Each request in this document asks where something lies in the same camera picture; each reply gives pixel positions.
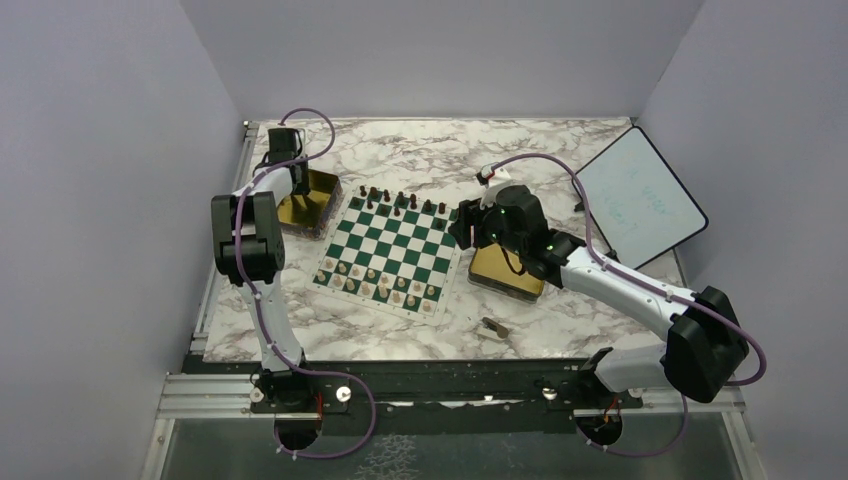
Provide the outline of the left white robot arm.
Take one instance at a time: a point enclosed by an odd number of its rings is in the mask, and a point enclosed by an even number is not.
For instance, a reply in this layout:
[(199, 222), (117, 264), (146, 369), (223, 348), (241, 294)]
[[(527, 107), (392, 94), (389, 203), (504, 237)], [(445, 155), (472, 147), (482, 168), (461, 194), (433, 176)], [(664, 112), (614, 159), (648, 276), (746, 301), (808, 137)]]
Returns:
[(248, 305), (261, 347), (255, 399), (298, 411), (313, 401), (314, 384), (301, 368), (303, 349), (293, 333), (281, 289), (285, 244), (278, 205), (305, 181), (290, 163), (303, 157), (301, 132), (268, 131), (269, 151), (244, 186), (211, 200), (214, 259)]

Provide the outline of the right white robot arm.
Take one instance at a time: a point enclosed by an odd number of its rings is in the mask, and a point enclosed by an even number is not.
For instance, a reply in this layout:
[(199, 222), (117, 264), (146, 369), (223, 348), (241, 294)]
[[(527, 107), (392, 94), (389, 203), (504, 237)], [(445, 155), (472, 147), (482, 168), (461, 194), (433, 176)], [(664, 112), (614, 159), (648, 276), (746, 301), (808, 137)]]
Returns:
[(524, 185), (501, 189), (491, 202), (461, 201), (448, 231), (460, 249), (495, 245), (516, 256), (513, 273), (599, 300), (659, 338), (648, 347), (603, 348), (581, 366), (575, 388), (589, 406), (663, 387), (710, 403), (750, 351), (724, 292), (675, 287), (598, 255), (581, 238), (549, 227)]

